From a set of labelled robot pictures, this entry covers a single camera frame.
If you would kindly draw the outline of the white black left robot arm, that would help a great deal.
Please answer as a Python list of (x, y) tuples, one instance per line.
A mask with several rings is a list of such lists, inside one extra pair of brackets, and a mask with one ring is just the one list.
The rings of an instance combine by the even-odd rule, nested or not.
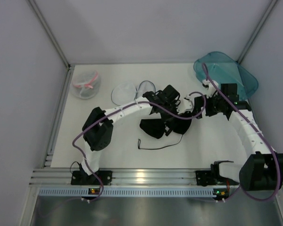
[(141, 117), (140, 128), (160, 139), (171, 132), (185, 134), (191, 125), (193, 104), (171, 85), (157, 92), (147, 91), (136, 100), (118, 108), (92, 110), (83, 125), (85, 151), (80, 169), (88, 176), (99, 170), (101, 151), (111, 142), (113, 130), (125, 119)]

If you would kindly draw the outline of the blue-trimmed white mesh laundry bag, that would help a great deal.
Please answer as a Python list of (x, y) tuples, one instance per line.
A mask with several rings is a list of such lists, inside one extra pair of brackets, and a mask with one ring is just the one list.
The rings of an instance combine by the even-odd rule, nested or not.
[(124, 82), (112, 90), (111, 101), (115, 105), (121, 106), (134, 101), (148, 91), (156, 92), (156, 87), (151, 81), (142, 81), (138, 86), (132, 82)]

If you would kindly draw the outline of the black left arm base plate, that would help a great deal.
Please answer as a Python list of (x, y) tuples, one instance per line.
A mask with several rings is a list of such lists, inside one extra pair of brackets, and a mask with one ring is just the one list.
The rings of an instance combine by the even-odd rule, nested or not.
[[(96, 172), (96, 175), (105, 186), (111, 183), (112, 174), (113, 172), (110, 170), (99, 170)], [(73, 186), (100, 185), (100, 181), (94, 175), (88, 175), (84, 171), (76, 170), (72, 172), (70, 184)]]

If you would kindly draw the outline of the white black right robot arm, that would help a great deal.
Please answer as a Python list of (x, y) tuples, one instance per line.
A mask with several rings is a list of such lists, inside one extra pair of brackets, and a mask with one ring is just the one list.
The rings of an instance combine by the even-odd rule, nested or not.
[(214, 177), (231, 179), (245, 191), (281, 189), (283, 153), (276, 153), (266, 145), (250, 105), (240, 100), (237, 84), (221, 84), (219, 90), (215, 82), (203, 80), (202, 85), (208, 93), (194, 99), (193, 114), (199, 119), (202, 118), (201, 110), (205, 110), (207, 117), (223, 114), (236, 131), (247, 156), (244, 164), (233, 160), (214, 162), (211, 165)]

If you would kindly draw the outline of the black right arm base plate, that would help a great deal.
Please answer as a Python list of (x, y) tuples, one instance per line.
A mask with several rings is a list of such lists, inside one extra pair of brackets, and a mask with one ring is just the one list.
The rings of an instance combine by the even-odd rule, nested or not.
[(217, 176), (210, 170), (197, 170), (195, 171), (195, 176), (198, 186), (236, 186), (239, 184), (231, 179)]

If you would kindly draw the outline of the black bra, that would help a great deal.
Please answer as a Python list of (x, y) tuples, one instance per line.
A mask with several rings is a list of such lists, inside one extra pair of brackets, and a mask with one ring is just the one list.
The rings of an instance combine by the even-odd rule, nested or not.
[(161, 119), (142, 119), (140, 128), (149, 136), (160, 139), (169, 136), (172, 132), (184, 135), (191, 126), (191, 120), (182, 120), (176, 117)]

